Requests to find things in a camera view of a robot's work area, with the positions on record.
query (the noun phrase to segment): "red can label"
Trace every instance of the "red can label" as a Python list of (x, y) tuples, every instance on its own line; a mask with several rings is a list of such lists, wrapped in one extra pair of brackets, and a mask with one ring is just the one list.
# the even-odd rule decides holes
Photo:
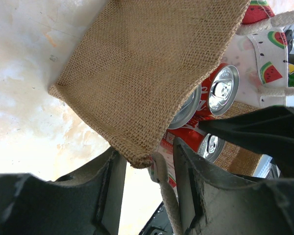
[(180, 137), (185, 143), (195, 152), (205, 138), (206, 133), (199, 128), (199, 123), (203, 120), (213, 120), (211, 116), (201, 117), (193, 116), (187, 124), (175, 130), (167, 130), (162, 137), (160, 145), (166, 150), (173, 153), (173, 140), (175, 137)]
[(222, 63), (220, 64), (215, 71), (210, 74), (209, 77), (207, 77), (203, 82), (201, 83), (201, 96), (200, 96), (200, 102), (196, 111), (196, 115), (198, 116), (208, 116), (211, 115), (212, 112), (209, 108), (209, 93), (211, 86), (214, 82), (214, 79), (216, 75), (221, 71), (221, 69), (224, 66), (227, 66), (228, 64)]

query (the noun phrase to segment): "soda can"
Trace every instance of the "soda can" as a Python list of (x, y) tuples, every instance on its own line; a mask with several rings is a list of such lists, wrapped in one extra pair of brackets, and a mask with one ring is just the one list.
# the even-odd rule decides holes
[(192, 117), (183, 127), (167, 130), (160, 146), (173, 153), (173, 140), (175, 137), (180, 137), (193, 151), (213, 163), (220, 155), (225, 141), (200, 129), (201, 121), (212, 119), (214, 118), (211, 116)]
[(222, 63), (201, 83), (201, 97), (196, 115), (221, 115), (233, 104), (239, 88), (239, 72), (233, 65)]
[(177, 129), (184, 126), (195, 114), (201, 96), (201, 86), (199, 85), (190, 97), (182, 105), (181, 109), (174, 116), (168, 129)]

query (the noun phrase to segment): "watermelon print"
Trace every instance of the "watermelon print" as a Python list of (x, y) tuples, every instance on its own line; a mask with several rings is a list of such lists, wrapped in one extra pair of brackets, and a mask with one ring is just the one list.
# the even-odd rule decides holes
[(274, 13), (266, 1), (251, 1), (242, 24), (253, 24), (272, 16)]
[(273, 66), (271, 62), (265, 63), (261, 67), (260, 72), (263, 83), (273, 82), (275, 80), (282, 78), (282, 75), (278, 72), (278, 70), (276, 70), (276, 68)]
[(172, 188), (176, 187), (176, 182), (171, 175), (169, 175), (169, 184)]
[(248, 38), (242, 38), (237, 42), (240, 51), (254, 49), (253, 43)]
[(268, 33), (268, 38), (270, 42), (282, 49), (284, 49), (288, 45), (284, 33), (271, 31)]

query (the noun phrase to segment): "burlap bag corner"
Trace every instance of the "burlap bag corner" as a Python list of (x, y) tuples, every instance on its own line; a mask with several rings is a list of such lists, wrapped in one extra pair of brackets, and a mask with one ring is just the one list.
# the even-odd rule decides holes
[(49, 93), (137, 168), (219, 64), (249, 0), (110, 0)]

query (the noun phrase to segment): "rope handle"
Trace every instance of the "rope handle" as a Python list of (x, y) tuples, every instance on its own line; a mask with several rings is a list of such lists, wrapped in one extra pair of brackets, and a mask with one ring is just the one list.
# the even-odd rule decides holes
[(264, 86), (260, 86), (258, 88), (258, 94), (277, 97), (293, 96), (294, 87), (267, 88)]
[(273, 27), (285, 27), (294, 24), (294, 11), (284, 12), (252, 24), (242, 24), (236, 31), (237, 35), (249, 35)]
[(152, 180), (156, 181), (160, 185), (163, 204), (166, 207), (173, 232), (175, 235), (183, 235), (178, 202), (173, 188), (168, 183), (169, 177), (166, 160), (164, 159), (162, 154), (158, 152), (153, 152), (151, 156), (153, 159), (153, 163), (156, 164), (154, 170), (157, 171), (155, 173), (157, 179)]

